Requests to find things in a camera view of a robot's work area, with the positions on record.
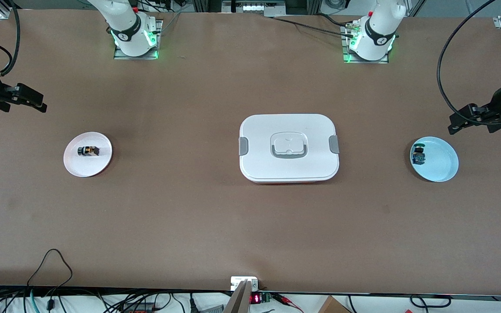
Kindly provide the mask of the white lunch box grey clips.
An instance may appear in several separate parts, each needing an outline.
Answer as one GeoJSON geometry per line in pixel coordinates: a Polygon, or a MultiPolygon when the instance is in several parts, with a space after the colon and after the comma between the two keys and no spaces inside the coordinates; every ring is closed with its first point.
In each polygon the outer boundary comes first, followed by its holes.
{"type": "Polygon", "coordinates": [[[335,125],[322,114],[252,115],[239,128],[239,168],[254,183],[330,180],[339,153],[335,125]]]}

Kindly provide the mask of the brown cardboard box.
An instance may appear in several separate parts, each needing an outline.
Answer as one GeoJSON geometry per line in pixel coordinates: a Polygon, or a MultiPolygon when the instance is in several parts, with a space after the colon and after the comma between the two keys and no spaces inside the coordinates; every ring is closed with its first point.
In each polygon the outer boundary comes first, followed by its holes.
{"type": "Polygon", "coordinates": [[[317,313],[353,313],[332,296],[328,296],[317,313]]]}

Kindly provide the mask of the light blue round plate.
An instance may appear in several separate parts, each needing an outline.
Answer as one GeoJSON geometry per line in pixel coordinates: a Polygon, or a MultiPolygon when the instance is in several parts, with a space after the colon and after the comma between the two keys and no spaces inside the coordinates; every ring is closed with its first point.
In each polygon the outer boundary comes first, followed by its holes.
{"type": "Polygon", "coordinates": [[[459,159],[455,149],[439,137],[421,137],[414,141],[410,148],[409,161],[412,169],[424,180],[446,182],[458,172],[459,159]],[[411,152],[414,144],[425,144],[425,163],[422,166],[411,164],[411,152]]]}

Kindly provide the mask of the pink round plate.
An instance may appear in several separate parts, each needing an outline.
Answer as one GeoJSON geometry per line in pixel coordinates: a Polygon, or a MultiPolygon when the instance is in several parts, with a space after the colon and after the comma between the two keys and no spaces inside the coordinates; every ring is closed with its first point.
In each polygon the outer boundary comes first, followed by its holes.
{"type": "Polygon", "coordinates": [[[64,149],[63,164],[66,170],[77,177],[92,177],[101,173],[113,158],[113,145],[103,133],[86,132],[74,137],[64,149]],[[79,156],[78,147],[96,146],[99,156],[79,156]]]}

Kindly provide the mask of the white power strip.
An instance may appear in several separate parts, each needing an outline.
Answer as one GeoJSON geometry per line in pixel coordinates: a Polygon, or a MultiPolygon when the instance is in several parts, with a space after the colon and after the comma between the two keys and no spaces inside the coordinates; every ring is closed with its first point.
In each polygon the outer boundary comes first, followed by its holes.
{"type": "Polygon", "coordinates": [[[222,0],[222,13],[252,13],[265,17],[286,16],[284,0],[222,0]]]}

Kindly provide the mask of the red alligator clip lead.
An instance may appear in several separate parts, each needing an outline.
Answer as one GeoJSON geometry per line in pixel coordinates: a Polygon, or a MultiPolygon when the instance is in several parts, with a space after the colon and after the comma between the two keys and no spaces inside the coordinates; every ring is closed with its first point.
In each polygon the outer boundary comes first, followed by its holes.
{"type": "Polygon", "coordinates": [[[293,303],[287,297],[284,297],[284,296],[282,296],[281,294],[278,294],[278,293],[270,293],[270,295],[271,295],[272,299],[274,299],[275,301],[279,302],[280,304],[288,306],[288,307],[292,307],[294,309],[297,309],[298,311],[300,311],[300,313],[305,313],[298,305],[296,305],[295,303],[293,303]]]}

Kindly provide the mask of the aluminium profile bar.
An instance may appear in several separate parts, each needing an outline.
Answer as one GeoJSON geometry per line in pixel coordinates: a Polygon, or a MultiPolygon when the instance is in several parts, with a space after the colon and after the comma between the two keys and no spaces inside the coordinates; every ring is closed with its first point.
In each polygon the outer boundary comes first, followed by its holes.
{"type": "Polygon", "coordinates": [[[253,292],[251,279],[244,279],[237,284],[222,313],[249,313],[250,296],[253,292]]]}

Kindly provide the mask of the blue and black switch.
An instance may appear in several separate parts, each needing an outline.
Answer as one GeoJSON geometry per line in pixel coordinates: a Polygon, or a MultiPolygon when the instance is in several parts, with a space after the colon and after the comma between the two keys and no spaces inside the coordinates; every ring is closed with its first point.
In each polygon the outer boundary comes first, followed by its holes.
{"type": "Polygon", "coordinates": [[[425,164],[425,144],[414,144],[411,152],[411,164],[422,166],[425,164]]]}

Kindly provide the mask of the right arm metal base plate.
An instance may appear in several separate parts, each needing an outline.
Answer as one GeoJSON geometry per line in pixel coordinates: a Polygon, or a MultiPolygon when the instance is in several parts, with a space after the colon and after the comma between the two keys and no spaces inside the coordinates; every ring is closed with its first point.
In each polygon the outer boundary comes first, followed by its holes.
{"type": "Polygon", "coordinates": [[[141,42],[142,48],[137,47],[134,49],[135,52],[141,51],[141,53],[137,55],[129,55],[127,52],[130,52],[132,49],[127,48],[123,49],[125,46],[125,42],[118,41],[117,37],[114,37],[115,40],[115,51],[114,51],[114,59],[115,60],[157,60],[159,58],[159,48],[160,48],[160,40],[161,40],[161,32],[162,32],[163,20],[156,20],[151,17],[149,23],[145,23],[143,27],[140,28],[139,33],[135,36],[135,41],[138,42],[138,38],[143,38],[144,42],[141,42]]]}

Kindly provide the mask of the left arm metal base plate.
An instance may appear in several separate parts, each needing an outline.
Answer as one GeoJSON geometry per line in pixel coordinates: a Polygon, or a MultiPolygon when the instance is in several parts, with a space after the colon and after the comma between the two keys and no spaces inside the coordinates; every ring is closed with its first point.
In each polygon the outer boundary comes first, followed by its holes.
{"type": "Polygon", "coordinates": [[[348,63],[388,63],[395,36],[370,37],[359,24],[341,26],[343,60],[348,63]]]}

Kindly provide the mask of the white metal bracket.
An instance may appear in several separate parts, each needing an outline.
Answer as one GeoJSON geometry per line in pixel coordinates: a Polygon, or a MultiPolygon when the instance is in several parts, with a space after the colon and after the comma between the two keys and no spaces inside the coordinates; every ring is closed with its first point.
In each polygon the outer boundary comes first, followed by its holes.
{"type": "Polygon", "coordinates": [[[259,290],[259,280],[255,276],[231,276],[230,278],[230,291],[235,291],[238,285],[244,281],[252,282],[252,292],[259,290]]]}

